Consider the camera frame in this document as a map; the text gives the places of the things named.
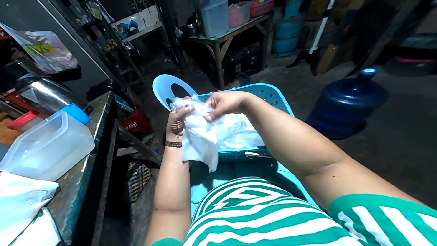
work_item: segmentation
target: water jug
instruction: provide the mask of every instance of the water jug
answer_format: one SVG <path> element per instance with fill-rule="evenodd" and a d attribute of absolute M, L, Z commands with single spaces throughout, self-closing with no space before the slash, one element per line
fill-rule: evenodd
<path fill-rule="evenodd" d="M 371 80 L 378 72 L 365 68 L 356 78 L 326 85 L 306 122 L 331 140 L 362 130 L 372 112 L 388 99 L 387 90 Z"/>

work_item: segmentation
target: person's left hand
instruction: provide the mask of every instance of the person's left hand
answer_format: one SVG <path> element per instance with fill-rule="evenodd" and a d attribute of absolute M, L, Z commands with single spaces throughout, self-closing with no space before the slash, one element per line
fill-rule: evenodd
<path fill-rule="evenodd" d="M 172 142 L 181 142 L 182 133 L 184 130 L 184 117 L 193 112 L 194 109 L 186 106 L 181 108 L 177 113 L 170 112 L 167 122 L 167 134 L 166 140 Z"/>

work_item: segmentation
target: person's right hand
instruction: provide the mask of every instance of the person's right hand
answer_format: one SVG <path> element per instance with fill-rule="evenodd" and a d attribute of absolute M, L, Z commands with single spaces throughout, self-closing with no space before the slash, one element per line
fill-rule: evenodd
<path fill-rule="evenodd" d="M 206 104 L 214 111 L 205 116 L 205 120 L 212 122 L 224 114 L 242 113 L 247 106 L 247 99 L 253 94 L 244 91 L 221 91 L 213 93 Z"/>

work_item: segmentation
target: chair backrest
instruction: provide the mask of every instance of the chair backrest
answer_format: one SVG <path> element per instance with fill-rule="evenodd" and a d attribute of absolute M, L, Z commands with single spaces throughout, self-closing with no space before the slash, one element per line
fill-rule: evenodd
<path fill-rule="evenodd" d="M 169 111 L 170 107 L 167 104 L 167 99 L 173 101 L 173 99 L 176 97 L 171 90 L 171 85 L 173 84 L 182 86 L 182 88 L 184 88 L 190 96 L 198 95 L 197 92 L 191 88 L 191 86 L 175 76 L 162 74 L 156 77 L 153 80 L 153 93 L 155 93 L 156 98 L 158 98 L 161 104 Z"/>

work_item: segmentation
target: hand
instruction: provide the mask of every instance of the hand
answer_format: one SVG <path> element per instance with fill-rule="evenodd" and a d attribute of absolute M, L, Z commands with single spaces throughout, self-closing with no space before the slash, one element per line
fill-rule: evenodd
<path fill-rule="evenodd" d="M 182 133 L 184 130 L 184 117 L 193 112 L 194 109 L 185 106 L 181 108 L 177 113 L 170 112 L 167 121 L 167 134 L 166 140 L 173 142 L 182 141 Z"/>
<path fill-rule="evenodd" d="M 247 99 L 253 94 L 244 91 L 222 91 L 213 93 L 206 104 L 214 111 L 205 116 L 205 120 L 212 122 L 224 114 L 242 113 L 246 109 Z"/>

